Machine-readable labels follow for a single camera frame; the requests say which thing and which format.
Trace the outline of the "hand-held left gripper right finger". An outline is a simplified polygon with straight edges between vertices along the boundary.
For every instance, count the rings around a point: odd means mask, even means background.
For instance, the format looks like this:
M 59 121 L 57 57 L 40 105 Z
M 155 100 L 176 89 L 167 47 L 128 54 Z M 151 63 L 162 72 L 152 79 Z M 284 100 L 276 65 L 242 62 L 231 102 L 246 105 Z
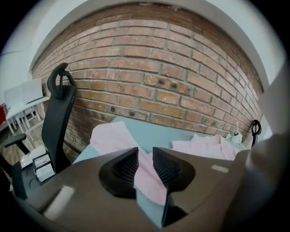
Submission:
M 195 177 L 195 168 L 157 147 L 153 148 L 153 167 L 167 190 L 161 221 L 161 226 L 166 227 L 187 216 L 184 210 L 175 205 L 171 193 L 184 191 L 188 187 Z

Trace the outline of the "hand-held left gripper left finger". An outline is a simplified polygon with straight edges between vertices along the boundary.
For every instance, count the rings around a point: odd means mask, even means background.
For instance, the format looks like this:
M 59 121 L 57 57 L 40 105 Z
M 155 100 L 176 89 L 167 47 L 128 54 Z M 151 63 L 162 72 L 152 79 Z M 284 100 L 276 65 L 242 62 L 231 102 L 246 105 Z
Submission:
M 134 179 L 138 170 L 138 148 L 106 162 L 99 170 L 99 180 L 102 186 L 118 198 L 136 199 Z

